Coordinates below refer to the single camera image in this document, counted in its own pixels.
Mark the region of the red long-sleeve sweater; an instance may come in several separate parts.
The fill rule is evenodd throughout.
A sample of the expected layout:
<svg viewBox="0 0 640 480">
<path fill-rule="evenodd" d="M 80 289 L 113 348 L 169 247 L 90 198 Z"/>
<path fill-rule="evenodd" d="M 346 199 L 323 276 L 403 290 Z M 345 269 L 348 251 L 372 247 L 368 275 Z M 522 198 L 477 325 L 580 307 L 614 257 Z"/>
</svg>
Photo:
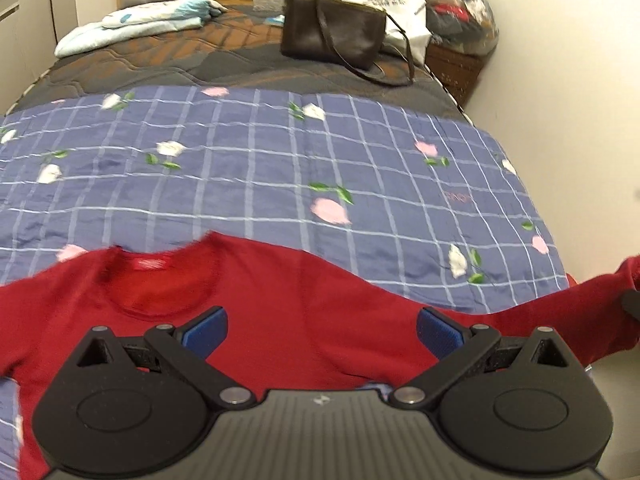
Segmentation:
<svg viewBox="0 0 640 480">
<path fill-rule="evenodd" d="M 593 478 L 612 432 L 588 365 L 634 348 L 639 261 L 491 313 L 421 304 L 309 252 L 211 232 L 171 252 L 66 247 L 1 289 L 1 373 L 17 384 L 22 479 Z M 256 396 L 216 408 L 144 342 L 212 307 L 207 363 Z M 388 403 L 437 359 L 434 308 L 500 344 L 430 410 Z"/>
</svg>

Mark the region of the clear plastic bag of clothes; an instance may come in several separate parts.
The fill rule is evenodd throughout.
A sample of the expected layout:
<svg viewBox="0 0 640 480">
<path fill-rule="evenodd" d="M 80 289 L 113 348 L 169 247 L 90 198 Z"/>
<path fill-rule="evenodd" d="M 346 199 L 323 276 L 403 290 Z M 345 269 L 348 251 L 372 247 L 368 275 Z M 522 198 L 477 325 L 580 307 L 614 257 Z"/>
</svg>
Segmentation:
<svg viewBox="0 0 640 480">
<path fill-rule="evenodd" d="M 499 29 L 487 0 L 425 0 L 426 27 L 439 47 L 465 55 L 490 55 Z"/>
</svg>

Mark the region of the blue floral checked quilt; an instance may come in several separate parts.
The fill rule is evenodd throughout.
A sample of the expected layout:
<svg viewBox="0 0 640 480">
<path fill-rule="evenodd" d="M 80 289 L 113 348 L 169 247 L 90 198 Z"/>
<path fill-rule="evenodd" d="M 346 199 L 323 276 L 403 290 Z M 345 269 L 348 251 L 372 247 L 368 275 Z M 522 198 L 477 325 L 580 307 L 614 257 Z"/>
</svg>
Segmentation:
<svg viewBox="0 0 640 480">
<path fill-rule="evenodd" d="M 2 281 L 69 244 L 164 249 L 208 231 L 470 313 L 568 285 L 506 154 L 465 120 L 347 94 L 167 86 L 2 118 Z"/>
</svg>

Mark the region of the light blue folded pillow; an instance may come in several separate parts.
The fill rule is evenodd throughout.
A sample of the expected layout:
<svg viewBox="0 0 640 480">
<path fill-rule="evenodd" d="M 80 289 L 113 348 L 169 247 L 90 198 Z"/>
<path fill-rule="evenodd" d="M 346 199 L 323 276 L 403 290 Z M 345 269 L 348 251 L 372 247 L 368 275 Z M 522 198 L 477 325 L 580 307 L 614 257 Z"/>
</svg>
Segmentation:
<svg viewBox="0 0 640 480">
<path fill-rule="evenodd" d="M 78 26 L 54 49 L 56 58 L 91 52 L 129 39 L 197 29 L 228 9 L 216 0 L 168 0 L 130 6 Z"/>
</svg>

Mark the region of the dark brown leather handbag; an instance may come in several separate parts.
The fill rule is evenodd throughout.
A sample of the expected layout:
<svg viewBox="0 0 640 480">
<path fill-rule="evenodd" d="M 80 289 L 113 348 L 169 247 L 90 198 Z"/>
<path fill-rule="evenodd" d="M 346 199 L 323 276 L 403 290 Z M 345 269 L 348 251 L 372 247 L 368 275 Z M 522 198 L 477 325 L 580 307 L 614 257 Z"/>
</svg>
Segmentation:
<svg viewBox="0 0 640 480">
<path fill-rule="evenodd" d="M 387 88 L 408 87 L 416 78 L 409 38 L 404 30 L 404 79 L 370 74 L 393 19 L 380 9 L 343 0 L 285 0 L 280 51 L 289 58 L 341 65 L 355 76 Z"/>
</svg>

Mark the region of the beige wooden wardrobe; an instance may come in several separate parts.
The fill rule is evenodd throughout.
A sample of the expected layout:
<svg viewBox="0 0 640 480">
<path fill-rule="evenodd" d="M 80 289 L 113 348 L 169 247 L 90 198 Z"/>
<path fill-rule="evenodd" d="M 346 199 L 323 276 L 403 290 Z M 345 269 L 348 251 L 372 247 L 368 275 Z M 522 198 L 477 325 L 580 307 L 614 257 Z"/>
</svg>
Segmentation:
<svg viewBox="0 0 640 480">
<path fill-rule="evenodd" d="M 76 0 L 1 0 L 1 110 L 55 62 L 54 48 L 78 24 Z"/>
</svg>

